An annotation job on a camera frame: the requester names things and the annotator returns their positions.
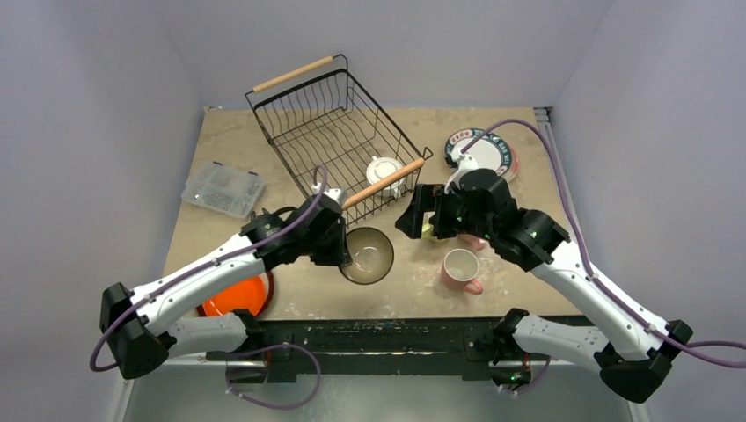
black wire dish rack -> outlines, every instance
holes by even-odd
[[[312,75],[333,63],[336,69]],[[252,103],[259,93],[306,73],[311,75],[305,82]],[[350,75],[344,55],[325,57],[256,85],[245,97],[262,133],[305,198],[312,195],[319,164],[329,171],[330,187],[347,190],[347,225],[413,191],[421,166],[433,156],[428,148],[420,152]],[[374,157],[394,158],[404,168],[371,189],[366,171]],[[392,184],[395,190],[385,189]]]

white cup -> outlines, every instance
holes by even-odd
[[[369,185],[374,185],[376,182],[390,176],[392,173],[399,171],[404,167],[404,165],[396,159],[387,156],[382,156],[380,158],[373,156],[372,159],[373,161],[368,164],[368,169],[365,171],[365,177],[368,180]],[[398,198],[401,196],[399,187],[402,182],[404,182],[404,180],[397,180],[380,190],[378,194],[381,196],[393,196],[394,198]]]

dish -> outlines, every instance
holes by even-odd
[[[221,317],[235,309],[248,309],[252,315],[258,317],[273,296],[274,276],[267,272],[226,288],[197,307],[197,313],[201,317]]]
[[[379,229],[360,227],[347,233],[347,250],[352,264],[341,266],[342,275],[356,284],[369,285],[382,280],[394,263],[394,246]]]
[[[402,163],[394,158],[387,156],[372,157],[373,161],[368,164],[368,169],[365,171],[365,178],[368,180],[369,185],[374,185],[376,182],[383,178],[388,177],[392,173],[401,170],[404,166]],[[399,186],[404,180],[397,180],[396,182],[388,185],[382,189],[378,194],[383,196],[394,196],[399,197]]]
[[[446,164],[453,171],[458,169],[456,159],[461,149],[483,132],[484,130],[476,128],[461,129],[448,138],[444,155]],[[468,152],[477,161],[480,169],[495,170],[498,176],[502,176],[508,182],[518,173],[516,152],[498,135],[485,135],[469,148]]]

yellow object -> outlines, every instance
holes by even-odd
[[[427,239],[431,242],[445,242],[448,239],[439,239],[433,235],[433,225],[430,223],[422,224],[422,239]]]

mug handle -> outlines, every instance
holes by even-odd
[[[480,283],[478,280],[474,279],[469,281],[468,284],[466,284],[462,290],[464,290],[466,293],[470,295],[481,295],[485,289],[482,287],[482,283]]]
[[[474,242],[472,242],[472,248],[475,251],[482,251],[487,247],[487,240],[484,239],[477,239]]]

